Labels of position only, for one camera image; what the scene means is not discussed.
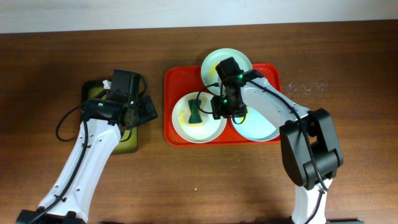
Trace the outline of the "white plate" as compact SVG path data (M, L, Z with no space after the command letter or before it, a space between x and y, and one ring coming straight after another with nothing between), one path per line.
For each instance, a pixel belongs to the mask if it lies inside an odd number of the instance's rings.
M212 114L206 114L200 111L202 122L200 124L189 124L190 109L188 100L197 99L198 92L189 93L177 101L172 110L172 126L177 134L184 140L196 144L210 142L216 139L224 131L227 119L214 119ZM211 110L211 99L213 95L210 93L201 93L200 109L203 111Z

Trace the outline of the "light green plate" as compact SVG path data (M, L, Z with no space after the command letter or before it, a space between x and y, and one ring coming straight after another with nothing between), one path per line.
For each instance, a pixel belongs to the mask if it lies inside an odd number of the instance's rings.
M252 63L242 52L230 48L215 50L204 59L201 65L201 79L205 86L220 82L216 66L230 57L235 59L244 72L252 69Z

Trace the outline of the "green yellow sponge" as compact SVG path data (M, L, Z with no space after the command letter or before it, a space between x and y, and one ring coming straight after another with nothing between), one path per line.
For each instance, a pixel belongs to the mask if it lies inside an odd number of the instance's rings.
M188 100L188 107L190 109L189 124L200 124L203 120L200 115L201 100L191 99Z

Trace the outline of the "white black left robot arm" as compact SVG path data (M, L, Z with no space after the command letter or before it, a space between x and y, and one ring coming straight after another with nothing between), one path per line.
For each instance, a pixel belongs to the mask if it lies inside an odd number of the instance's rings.
M22 210L17 223L87 223L101 173L128 129L157 118L149 95L103 90L76 107L80 130L73 150L50 192L34 211Z

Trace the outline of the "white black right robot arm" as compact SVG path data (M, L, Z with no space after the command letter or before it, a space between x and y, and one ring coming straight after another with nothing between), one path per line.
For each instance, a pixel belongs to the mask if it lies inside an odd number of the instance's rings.
M221 93L212 101L219 117L245 117L252 108L279 130L282 163L295 184L290 223L327 223L326 198L343 153L332 118L312 111L277 91L264 77L236 75L219 80Z

